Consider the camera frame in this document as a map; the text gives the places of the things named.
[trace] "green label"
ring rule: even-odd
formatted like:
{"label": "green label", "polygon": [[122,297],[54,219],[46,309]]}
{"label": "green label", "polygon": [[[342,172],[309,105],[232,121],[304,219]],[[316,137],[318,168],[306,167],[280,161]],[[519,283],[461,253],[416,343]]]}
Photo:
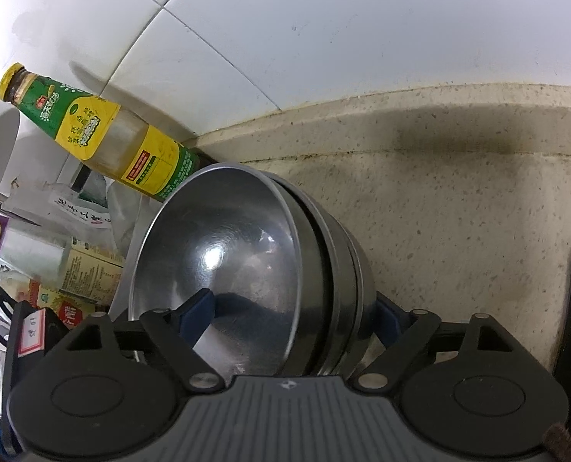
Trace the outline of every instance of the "green label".
{"label": "green label", "polygon": [[194,168],[197,166],[197,162],[197,154],[194,154],[185,146],[179,144],[179,161],[177,162],[177,168],[164,188],[158,192],[158,194],[154,195],[155,199],[163,201],[170,196],[172,192],[179,187],[179,184],[191,175]]}
{"label": "green label", "polygon": [[80,97],[92,97],[92,95],[52,78],[38,76],[27,88],[18,104],[18,109],[54,139],[68,113],[69,105]]}

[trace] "price tag sticker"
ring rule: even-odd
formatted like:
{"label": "price tag sticker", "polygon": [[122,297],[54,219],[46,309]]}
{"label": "price tag sticker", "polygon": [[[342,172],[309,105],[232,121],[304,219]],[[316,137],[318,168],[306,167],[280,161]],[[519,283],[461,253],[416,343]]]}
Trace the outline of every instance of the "price tag sticker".
{"label": "price tag sticker", "polygon": [[18,347],[19,358],[44,349],[45,326],[45,309],[35,311],[25,318]]}

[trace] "yellow bottle cap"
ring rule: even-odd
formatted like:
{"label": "yellow bottle cap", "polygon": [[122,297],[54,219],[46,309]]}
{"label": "yellow bottle cap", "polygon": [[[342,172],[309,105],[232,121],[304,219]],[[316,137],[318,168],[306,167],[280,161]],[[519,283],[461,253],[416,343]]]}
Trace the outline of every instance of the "yellow bottle cap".
{"label": "yellow bottle cap", "polygon": [[10,82],[12,81],[12,77],[23,69],[23,65],[21,63],[12,64],[8,67],[8,70],[3,74],[3,78],[0,81],[0,99],[3,100],[5,96],[5,92],[7,91],[8,87],[10,86]]}

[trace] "white sticker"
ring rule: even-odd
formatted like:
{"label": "white sticker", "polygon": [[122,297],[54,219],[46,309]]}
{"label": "white sticker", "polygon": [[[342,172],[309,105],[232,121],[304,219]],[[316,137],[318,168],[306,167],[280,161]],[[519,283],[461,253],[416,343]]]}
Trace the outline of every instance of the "white sticker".
{"label": "white sticker", "polygon": [[20,336],[18,357],[44,349],[44,332],[46,323],[46,310],[40,309],[31,313],[23,321],[23,331]]}
{"label": "white sticker", "polygon": [[108,229],[110,227],[110,214],[100,214],[91,208],[80,207],[64,198],[58,192],[54,191],[50,194],[50,202],[56,207],[63,210],[68,216],[74,217],[88,226],[97,229]]}

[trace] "speckled countertop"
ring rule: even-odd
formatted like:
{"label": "speckled countertop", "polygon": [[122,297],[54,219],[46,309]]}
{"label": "speckled countertop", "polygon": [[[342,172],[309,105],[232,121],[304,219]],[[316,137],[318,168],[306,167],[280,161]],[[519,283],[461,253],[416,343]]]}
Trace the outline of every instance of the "speckled countertop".
{"label": "speckled countertop", "polygon": [[552,365],[571,263],[571,158],[367,152],[251,165],[342,221],[377,289],[405,309],[448,321],[489,312]]}

